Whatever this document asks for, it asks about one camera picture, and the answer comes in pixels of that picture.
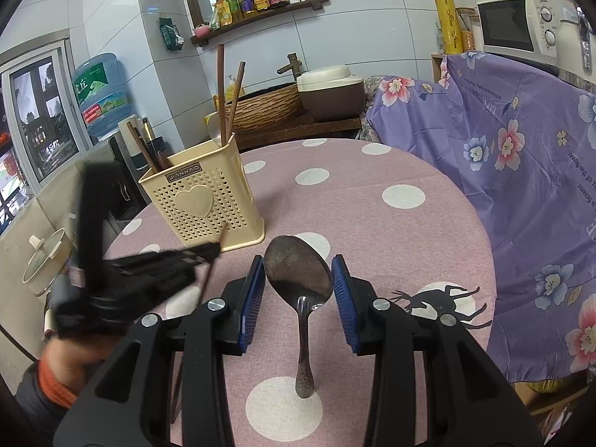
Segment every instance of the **pink tablecloth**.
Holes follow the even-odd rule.
[[[352,275],[369,280],[380,297],[395,291],[458,285],[480,290],[455,301],[457,311],[482,325],[492,319],[495,274],[487,235],[472,205],[442,173],[408,153],[377,143],[312,139],[249,151],[242,156],[266,223],[259,245],[222,255],[205,299],[245,275],[255,254],[277,235],[298,235],[326,259],[342,254]],[[118,236],[108,256],[182,245],[153,206]],[[158,308],[175,316],[196,288]],[[464,291],[453,289],[451,295]],[[399,302],[407,305],[406,300]],[[413,313],[433,317],[432,307]],[[263,294],[252,345],[240,358],[225,357],[235,443],[243,446],[351,447],[362,445],[374,358],[358,358],[346,344],[335,298],[309,322],[317,392],[294,392],[298,359],[296,313],[270,287]],[[472,331],[486,348],[490,326]],[[421,400],[423,390],[419,390]],[[424,439],[424,426],[417,425]],[[181,443],[180,417],[172,440]]]

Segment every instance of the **flower pattern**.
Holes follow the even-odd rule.
[[[596,149],[596,99],[594,96],[582,94],[579,97],[577,111],[584,123],[588,123],[588,141],[592,149]]]
[[[557,142],[559,146],[567,146],[567,138],[565,136],[567,136],[567,131],[564,129],[561,129],[557,133]]]
[[[466,161],[470,161],[472,171],[480,171],[482,163],[487,161],[488,155],[486,136],[473,137],[464,144],[464,158]]]
[[[507,129],[499,129],[498,146],[499,156],[495,163],[495,169],[501,171],[507,165],[513,171],[517,171],[521,163],[519,152],[526,145],[526,137],[517,132],[517,119],[511,119]]]
[[[398,99],[402,102],[409,102],[409,90],[414,81],[408,77],[394,77],[391,80],[381,80],[378,87],[384,92],[381,97],[386,107],[391,106]]]
[[[565,336],[569,355],[574,356],[569,367],[572,373],[596,364],[596,294],[583,302],[577,320],[579,328]]]
[[[476,66],[476,61],[486,57],[486,53],[478,53],[478,52],[464,52],[461,54],[461,58],[466,59],[466,64],[470,70],[474,70]]]
[[[439,84],[439,86],[443,87],[444,89],[447,89],[449,88],[449,79],[451,79],[451,76],[447,71],[447,58],[445,57],[441,62],[441,78],[439,79],[439,82],[437,84]]]
[[[558,264],[547,264],[541,269],[534,277],[536,294],[538,294],[534,304],[538,309],[546,310],[552,303],[558,306],[564,301],[567,294],[566,281],[573,274],[573,269],[573,264],[565,264],[563,267]]]

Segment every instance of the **microwave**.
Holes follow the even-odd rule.
[[[484,52],[558,67],[561,0],[480,0],[477,6]]]

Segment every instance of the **heart shape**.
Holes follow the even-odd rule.
[[[177,209],[195,217],[205,218],[213,207],[213,193],[205,185],[193,186],[190,190],[182,190],[174,195]]]

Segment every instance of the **blue flower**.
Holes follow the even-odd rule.
[[[486,57],[486,53],[478,53],[478,52],[464,52],[461,54],[461,58],[466,59],[466,64],[468,64],[468,68],[470,70],[474,70],[476,66],[476,61]]]
[[[577,111],[582,121],[589,124],[588,141],[590,141],[592,149],[596,149],[596,99],[594,99],[594,96],[582,94],[579,97]]]
[[[558,264],[545,265],[540,274],[534,277],[536,280],[536,294],[538,297],[534,304],[538,309],[546,310],[551,303],[556,306],[561,304],[567,294],[565,283],[573,274],[573,264],[565,264],[561,267]]]
[[[473,137],[464,144],[464,158],[466,161],[470,161],[472,171],[480,171],[482,163],[487,161],[488,155],[486,136]]]

